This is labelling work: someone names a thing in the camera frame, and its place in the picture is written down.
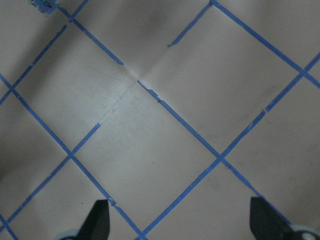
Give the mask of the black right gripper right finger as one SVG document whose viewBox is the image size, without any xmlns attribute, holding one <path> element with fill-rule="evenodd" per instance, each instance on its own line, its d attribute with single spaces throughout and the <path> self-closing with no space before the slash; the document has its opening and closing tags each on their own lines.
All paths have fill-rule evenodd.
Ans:
<svg viewBox="0 0 320 240">
<path fill-rule="evenodd" d="M 249 227 L 256 240 L 297 240 L 298 235 L 262 197 L 250 198 Z"/>
</svg>

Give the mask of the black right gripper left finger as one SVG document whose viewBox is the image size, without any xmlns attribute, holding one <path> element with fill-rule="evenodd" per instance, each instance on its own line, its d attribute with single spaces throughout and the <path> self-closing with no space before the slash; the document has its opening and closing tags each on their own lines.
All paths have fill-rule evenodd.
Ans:
<svg viewBox="0 0 320 240">
<path fill-rule="evenodd" d="M 78 240 L 107 240 L 110 234 L 109 203 L 97 200 L 77 233 Z"/>
</svg>

